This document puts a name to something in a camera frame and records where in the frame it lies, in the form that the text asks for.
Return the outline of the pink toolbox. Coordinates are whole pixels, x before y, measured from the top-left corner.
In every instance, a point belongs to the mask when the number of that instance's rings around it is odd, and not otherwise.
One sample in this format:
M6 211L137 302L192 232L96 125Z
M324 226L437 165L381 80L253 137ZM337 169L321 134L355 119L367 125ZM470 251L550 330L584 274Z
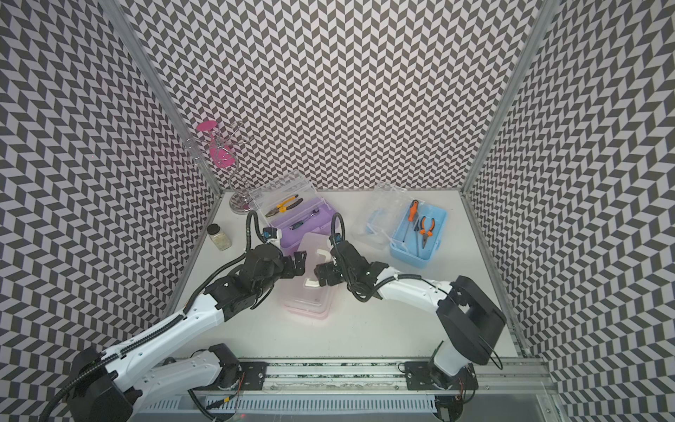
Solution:
M329 246L329 239L323 234L307 233L302 238L298 251L307 253L304 275L277 284L281 289L279 300L288 312L307 318L327 318L333 290L320 285L314 270L318 265L332 262Z

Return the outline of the purple toolbox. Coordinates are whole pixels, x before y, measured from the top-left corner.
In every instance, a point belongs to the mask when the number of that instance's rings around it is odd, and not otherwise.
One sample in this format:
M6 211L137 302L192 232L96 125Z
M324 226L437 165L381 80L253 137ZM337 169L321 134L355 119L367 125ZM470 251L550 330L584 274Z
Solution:
M265 217L266 212L295 194L303 198L300 205L284 214ZM336 210L319 195L311 181L301 172L297 170L287 172L266 185L254 188L250 191L250 195L265 226L282 231L281 249L284 252L297 251L307 233L330 235L330 222ZM292 223L301 220L317 207L321 209L318 215L297 230L290 230Z

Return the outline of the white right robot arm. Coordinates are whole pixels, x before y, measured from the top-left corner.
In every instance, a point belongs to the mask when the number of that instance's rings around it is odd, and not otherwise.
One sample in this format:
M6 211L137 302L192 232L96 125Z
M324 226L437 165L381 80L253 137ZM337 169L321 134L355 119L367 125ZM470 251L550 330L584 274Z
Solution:
M337 213L330 223L332 261L316 267L320 286L346 284L359 302L376 298L408 304L434 314L446 332L427 363L434 387L448 390L455 384L466 387L472 366L490 362L502 369L494 347L504 328L506 316L469 277L455 281L429 281L419 274L405 274L379 261L369 262L346 240L344 219Z

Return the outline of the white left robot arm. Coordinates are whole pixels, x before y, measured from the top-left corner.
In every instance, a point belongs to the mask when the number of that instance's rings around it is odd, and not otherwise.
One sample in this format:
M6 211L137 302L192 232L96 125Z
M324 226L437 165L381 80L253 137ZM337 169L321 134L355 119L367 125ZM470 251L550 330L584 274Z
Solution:
M70 376L40 414L47 421L65 404L75 421L128 421L142 407L224 377L236 383L237 357L216 344L195 357L165 364L172 353L247 309L255 309L279 280L304 274L307 254L286 255L279 233L246 216L245 248L193 290L182 309L139 335L99 352L90 347L72 362Z

